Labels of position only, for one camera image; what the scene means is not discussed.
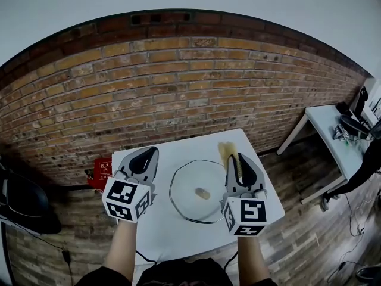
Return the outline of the person's black clothing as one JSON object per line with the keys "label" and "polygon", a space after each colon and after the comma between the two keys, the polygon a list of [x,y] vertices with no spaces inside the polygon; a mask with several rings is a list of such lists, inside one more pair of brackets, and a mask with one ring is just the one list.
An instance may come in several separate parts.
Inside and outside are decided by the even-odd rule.
{"label": "person's black clothing", "polygon": [[186,262],[171,260],[143,271],[138,283],[101,266],[85,275],[75,286],[233,286],[227,273],[212,258]]}

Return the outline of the small grey device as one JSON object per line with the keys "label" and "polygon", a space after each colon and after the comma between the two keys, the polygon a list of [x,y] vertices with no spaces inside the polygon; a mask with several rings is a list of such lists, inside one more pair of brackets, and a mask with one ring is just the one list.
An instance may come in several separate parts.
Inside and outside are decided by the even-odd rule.
{"label": "small grey device", "polygon": [[333,139],[341,139],[341,140],[346,140],[349,138],[348,132],[344,129],[342,124],[338,124],[335,127],[334,134],[333,134]]}

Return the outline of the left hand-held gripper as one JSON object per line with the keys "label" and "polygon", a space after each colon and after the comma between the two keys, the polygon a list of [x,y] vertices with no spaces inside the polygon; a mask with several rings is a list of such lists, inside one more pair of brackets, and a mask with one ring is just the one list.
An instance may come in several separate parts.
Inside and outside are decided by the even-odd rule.
{"label": "left hand-held gripper", "polygon": [[140,219],[156,197],[153,180],[158,159],[157,147],[141,148],[124,157],[102,195],[107,215],[129,222]]}

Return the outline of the yellow sponge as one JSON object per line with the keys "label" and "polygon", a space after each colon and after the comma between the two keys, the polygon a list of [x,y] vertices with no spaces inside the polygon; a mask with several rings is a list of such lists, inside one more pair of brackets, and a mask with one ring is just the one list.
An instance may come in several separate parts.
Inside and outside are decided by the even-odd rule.
{"label": "yellow sponge", "polygon": [[242,168],[241,168],[241,163],[239,161],[239,154],[236,150],[235,144],[232,142],[219,142],[218,151],[220,153],[225,171],[228,170],[229,157],[233,156],[236,163],[237,176],[238,176],[238,179],[240,179],[242,177]]}

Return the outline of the red metal box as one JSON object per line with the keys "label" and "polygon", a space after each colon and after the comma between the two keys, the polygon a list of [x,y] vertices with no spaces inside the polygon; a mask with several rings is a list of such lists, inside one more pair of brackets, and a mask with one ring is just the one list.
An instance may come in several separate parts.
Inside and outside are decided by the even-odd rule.
{"label": "red metal box", "polygon": [[112,176],[111,158],[98,158],[94,160],[93,169],[86,169],[88,184],[98,190],[105,189],[107,180]]}

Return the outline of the person's left forearm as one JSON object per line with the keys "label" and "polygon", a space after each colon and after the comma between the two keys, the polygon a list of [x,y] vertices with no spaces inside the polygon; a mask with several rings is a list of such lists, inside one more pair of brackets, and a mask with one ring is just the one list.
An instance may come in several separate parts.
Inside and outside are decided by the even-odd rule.
{"label": "person's left forearm", "polygon": [[103,266],[132,282],[135,269],[137,224],[119,221]]}

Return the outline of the clear glass plate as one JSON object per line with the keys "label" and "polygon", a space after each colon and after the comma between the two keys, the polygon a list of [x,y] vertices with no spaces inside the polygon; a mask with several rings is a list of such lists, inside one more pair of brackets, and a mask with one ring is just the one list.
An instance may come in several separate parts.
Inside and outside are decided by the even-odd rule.
{"label": "clear glass plate", "polygon": [[220,163],[193,160],[173,174],[169,198],[179,215],[189,222],[211,225],[222,220],[220,201],[226,192],[226,171]]}

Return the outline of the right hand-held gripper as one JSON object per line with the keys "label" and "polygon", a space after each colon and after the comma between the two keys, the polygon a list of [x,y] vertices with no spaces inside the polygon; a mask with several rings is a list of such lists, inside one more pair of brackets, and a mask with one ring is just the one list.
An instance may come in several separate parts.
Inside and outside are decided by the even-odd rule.
{"label": "right hand-held gripper", "polygon": [[[242,171],[242,186],[253,193],[243,193],[239,197],[227,197],[222,202],[221,213],[226,221],[230,235],[254,237],[268,224],[266,213],[267,192],[264,173],[249,157],[239,153]],[[238,188],[238,166],[234,155],[227,159],[227,193],[236,193]]]}

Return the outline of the white side table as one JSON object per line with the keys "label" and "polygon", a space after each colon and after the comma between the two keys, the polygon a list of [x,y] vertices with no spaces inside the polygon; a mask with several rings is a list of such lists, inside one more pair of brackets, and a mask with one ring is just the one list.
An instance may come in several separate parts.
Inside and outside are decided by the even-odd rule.
{"label": "white side table", "polygon": [[363,162],[363,154],[370,145],[370,141],[366,139],[354,141],[351,139],[349,142],[344,142],[340,139],[334,139],[334,129],[339,124],[339,117],[340,113],[334,105],[307,107],[300,121],[277,150],[278,155],[282,154],[306,123],[310,122],[324,141],[340,170],[340,177],[302,199],[302,204],[307,204],[325,192],[333,191],[346,184]]}

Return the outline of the black office chair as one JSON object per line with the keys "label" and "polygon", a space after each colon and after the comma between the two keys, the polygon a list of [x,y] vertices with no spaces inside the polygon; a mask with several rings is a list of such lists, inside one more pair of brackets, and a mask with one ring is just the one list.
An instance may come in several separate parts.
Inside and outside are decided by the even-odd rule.
{"label": "black office chair", "polygon": [[1,163],[0,222],[35,235],[61,232],[61,223],[44,190]]}

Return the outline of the person's right forearm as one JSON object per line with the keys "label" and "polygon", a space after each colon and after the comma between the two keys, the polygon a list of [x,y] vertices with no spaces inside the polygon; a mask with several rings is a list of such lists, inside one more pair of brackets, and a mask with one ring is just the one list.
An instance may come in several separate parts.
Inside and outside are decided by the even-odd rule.
{"label": "person's right forearm", "polygon": [[257,237],[238,237],[240,286],[250,286],[269,277]]}

